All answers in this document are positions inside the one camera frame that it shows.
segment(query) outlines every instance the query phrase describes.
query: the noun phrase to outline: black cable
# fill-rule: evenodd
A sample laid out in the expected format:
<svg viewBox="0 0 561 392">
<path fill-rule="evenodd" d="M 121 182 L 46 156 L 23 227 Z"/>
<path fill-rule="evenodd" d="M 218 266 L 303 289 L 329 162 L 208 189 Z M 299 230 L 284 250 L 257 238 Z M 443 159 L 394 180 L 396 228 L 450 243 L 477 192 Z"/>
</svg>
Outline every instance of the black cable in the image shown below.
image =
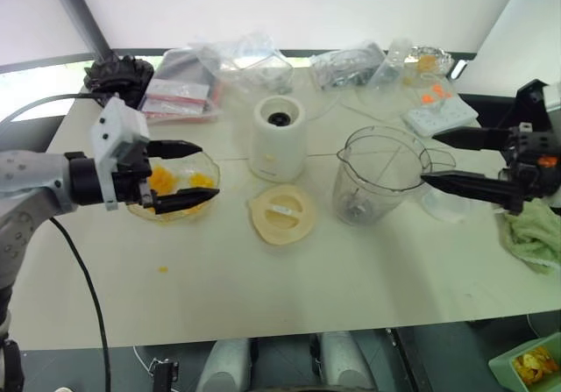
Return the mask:
<svg viewBox="0 0 561 392">
<path fill-rule="evenodd" d="M 26 111 L 35 108 L 39 105 L 45 104 L 45 103 L 51 103 L 52 101 L 58 101 L 58 100 L 67 100 L 69 98 L 92 98 L 92 99 L 98 99 L 98 98 L 107 98 L 108 95 L 107 93 L 101 93 L 101 92 L 79 92 L 76 94 L 60 94 L 58 96 L 46 96 L 45 98 L 41 98 L 40 100 L 34 101 L 33 103 L 29 103 L 27 105 L 24 105 L 22 108 L 14 111 L 13 113 L 11 113 L 7 118 L 5 118 L 4 120 L 2 120 L 0 122 L 0 129 L 2 129 L 2 126 L 11 122 L 14 118 L 16 118 L 17 116 L 19 116 L 20 114 L 25 113 Z"/>
<path fill-rule="evenodd" d="M 109 361 L 109 347 L 107 347 L 107 337 L 105 336 L 105 324 L 103 323 L 102 308 L 99 305 L 99 300 L 97 300 L 97 294 L 96 294 L 96 289 L 94 288 L 94 283 L 91 281 L 91 278 L 89 277 L 88 269 L 86 268 L 86 265 L 84 265 L 82 257 L 80 257 L 80 254 L 78 253 L 78 249 L 76 249 L 74 241 L 72 241 L 72 239 L 70 238 L 70 234 L 68 234 L 67 230 L 56 219 L 54 218 L 49 218 L 49 219 L 56 226 L 56 228 L 60 230 L 60 232 L 68 242 L 68 245 L 70 246 L 70 249 L 74 254 L 74 257 L 78 261 L 78 265 L 80 266 L 80 269 L 84 273 L 84 278 L 86 278 L 86 283 L 88 284 L 89 293 L 91 294 L 91 298 L 94 301 L 94 306 L 96 306 L 97 321 L 99 322 L 99 333 L 101 334 L 102 337 L 103 365 L 105 368 L 105 392 L 110 392 L 111 391 L 111 366 Z"/>
</svg>

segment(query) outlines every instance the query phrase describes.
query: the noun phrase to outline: beige lid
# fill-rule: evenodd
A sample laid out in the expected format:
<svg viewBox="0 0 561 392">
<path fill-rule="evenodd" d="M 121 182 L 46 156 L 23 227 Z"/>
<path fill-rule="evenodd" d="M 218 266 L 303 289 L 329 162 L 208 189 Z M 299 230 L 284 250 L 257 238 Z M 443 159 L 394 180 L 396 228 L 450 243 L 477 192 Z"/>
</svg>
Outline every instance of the beige lid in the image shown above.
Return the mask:
<svg viewBox="0 0 561 392">
<path fill-rule="evenodd" d="M 286 245 L 297 241 L 316 224 L 316 207 L 302 189 L 284 184 L 250 201 L 253 225 L 267 243 Z"/>
</svg>

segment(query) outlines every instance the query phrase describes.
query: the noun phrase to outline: white wall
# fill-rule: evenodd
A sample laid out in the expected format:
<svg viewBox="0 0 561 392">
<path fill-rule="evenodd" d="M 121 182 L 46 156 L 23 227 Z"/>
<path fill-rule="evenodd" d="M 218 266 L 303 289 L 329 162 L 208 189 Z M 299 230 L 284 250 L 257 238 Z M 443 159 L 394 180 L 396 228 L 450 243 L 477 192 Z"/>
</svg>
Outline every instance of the white wall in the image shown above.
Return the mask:
<svg viewBox="0 0 561 392">
<path fill-rule="evenodd" d="M 508 0 L 86 0 L 112 47 L 184 46 L 261 30 L 280 48 L 417 44 L 477 52 Z"/>
<path fill-rule="evenodd" d="M 88 48 L 59 0 L 0 0 L 0 66 Z"/>
<path fill-rule="evenodd" d="M 510 0 L 455 86 L 462 93 L 515 96 L 534 78 L 561 80 L 561 0 Z"/>
</svg>

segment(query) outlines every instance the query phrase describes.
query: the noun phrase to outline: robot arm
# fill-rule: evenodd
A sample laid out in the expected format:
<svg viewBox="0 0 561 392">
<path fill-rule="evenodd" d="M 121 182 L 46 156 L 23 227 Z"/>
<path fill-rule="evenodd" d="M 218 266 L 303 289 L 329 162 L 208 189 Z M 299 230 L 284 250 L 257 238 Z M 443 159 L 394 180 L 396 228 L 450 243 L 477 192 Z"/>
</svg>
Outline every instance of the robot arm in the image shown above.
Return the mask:
<svg viewBox="0 0 561 392">
<path fill-rule="evenodd" d="M 543 103 L 551 131 L 533 132 L 521 123 L 510 129 L 460 127 L 434 138 L 462 149 L 503 152 L 507 167 L 499 180 L 464 171 L 422 175 L 431 186 L 446 193 L 497 203 L 513 214 L 524 201 L 542 197 L 549 206 L 561 207 L 561 82 L 543 87 Z"/>
<path fill-rule="evenodd" d="M 123 100 L 109 100 L 91 137 L 94 159 L 83 153 L 0 153 L 0 390 L 23 385 L 19 350 L 8 339 L 8 304 L 27 244 L 45 220 L 93 203 L 108 210 L 119 202 L 139 203 L 160 214 L 191 208 L 219 192 L 194 188 L 158 196 L 150 190 L 149 157 L 180 158 L 202 149 L 185 141 L 150 141 L 144 117 Z"/>
</svg>

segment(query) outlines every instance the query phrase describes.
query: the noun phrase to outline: table surface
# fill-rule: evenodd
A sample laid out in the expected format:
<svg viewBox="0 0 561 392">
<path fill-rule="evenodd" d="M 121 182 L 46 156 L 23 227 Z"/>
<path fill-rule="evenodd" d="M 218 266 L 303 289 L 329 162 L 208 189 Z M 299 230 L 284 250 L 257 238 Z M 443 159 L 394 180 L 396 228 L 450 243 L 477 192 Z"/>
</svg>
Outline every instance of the table surface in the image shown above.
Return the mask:
<svg viewBox="0 0 561 392">
<path fill-rule="evenodd" d="M 94 205 L 60 218 L 96 285 L 111 346 L 434 324 L 561 308 L 559 274 L 535 274 L 505 251 L 499 218 L 488 203 L 459 224 L 435 220 L 414 198 L 372 227 L 339 221 L 330 206 L 334 153 L 352 132 L 379 123 L 378 111 L 352 111 L 361 110 L 354 91 L 320 95 L 307 69 L 298 69 L 296 81 L 293 95 L 319 116 L 309 121 L 309 157 L 295 181 L 318 210 L 305 239 L 270 246 L 252 226 L 248 200 L 273 186 L 252 175 L 246 162 L 252 107 L 265 94 L 233 89 L 224 92 L 224 114 L 215 123 L 150 127 L 152 139 L 195 142 L 220 166 L 221 193 L 203 217 L 162 225 L 124 206 L 108 212 Z M 403 94 L 394 103 L 407 107 L 409 101 Z M 49 152 L 91 156 L 89 128 L 99 112 L 93 102 L 76 102 Z M 401 125 L 398 117 L 390 120 Z M 425 145 L 445 147 L 432 139 Z M 503 164 L 497 153 L 447 150 L 468 171 L 493 176 Z M 168 272 L 162 274 L 164 266 Z M 11 333 L 22 349 L 100 346 L 82 273 L 49 223 L 28 246 L 11 311 Z"/>
</svg>

